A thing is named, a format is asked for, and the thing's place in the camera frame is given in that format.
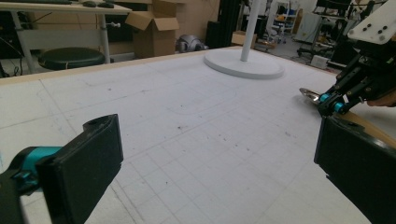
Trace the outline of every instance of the black stool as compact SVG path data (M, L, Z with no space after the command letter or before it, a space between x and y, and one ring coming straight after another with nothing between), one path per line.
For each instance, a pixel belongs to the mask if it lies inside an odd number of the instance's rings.
M38 57L38 64L49 70L64 70L103 64L105 55L95 49L52 49Z

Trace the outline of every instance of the human hand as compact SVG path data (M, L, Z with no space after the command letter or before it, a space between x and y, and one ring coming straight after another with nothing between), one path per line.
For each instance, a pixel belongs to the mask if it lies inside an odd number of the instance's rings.
M369 106L396 106L396 90L374 101L367 101Z

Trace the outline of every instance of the computer mouse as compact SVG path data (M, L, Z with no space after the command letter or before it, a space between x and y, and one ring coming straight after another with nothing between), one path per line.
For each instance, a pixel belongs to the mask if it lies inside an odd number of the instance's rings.
M93 1L85 1L82 3L84 7L96 7L96 3Z
M109 2L103 2L103 3L99 3L98 7L114 8L114 4Z

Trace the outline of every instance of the white table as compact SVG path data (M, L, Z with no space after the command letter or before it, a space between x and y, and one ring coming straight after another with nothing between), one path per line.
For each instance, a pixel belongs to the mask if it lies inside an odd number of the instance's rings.
M0 171L117 113L125 160L87 223L369 223L313 162L321 118L299 88L335 77L277 58L282 78L243 79L203 57L0 79ZM353 111L395 137L394 108ZM23 203L32 224L50 223L42 194Z
M105 15L126 15L131 9L115 5L114 8L84 7L80 3L72 5L4 3L0 2L1 11L10 11L15 29L21 42L31 74L36 73L30 49L51 49L64 47L103 46L106 63L110 63ZM24 30L18 17L18 11L91 13L99 17L100 29L97 30Z

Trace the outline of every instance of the round white base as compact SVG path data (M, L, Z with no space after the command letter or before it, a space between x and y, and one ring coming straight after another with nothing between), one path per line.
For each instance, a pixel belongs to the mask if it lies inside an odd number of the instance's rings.
M241 61L241 49L214 49L205 54L207 66L231 76L269 79L281 77L282 65L270 56L251 50L247 62Z

